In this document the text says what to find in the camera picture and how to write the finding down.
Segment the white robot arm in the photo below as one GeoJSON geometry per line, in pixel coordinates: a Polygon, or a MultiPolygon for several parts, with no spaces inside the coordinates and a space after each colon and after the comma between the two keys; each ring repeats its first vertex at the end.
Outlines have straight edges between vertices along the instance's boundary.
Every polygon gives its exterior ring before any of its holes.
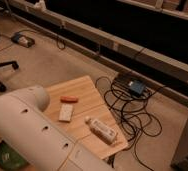
{"type": "Polygon", "coordinates": [[[0,96],[0,137],[37,171],[114,171],[45,114],[50,97],[42,86],[0,96]]]}

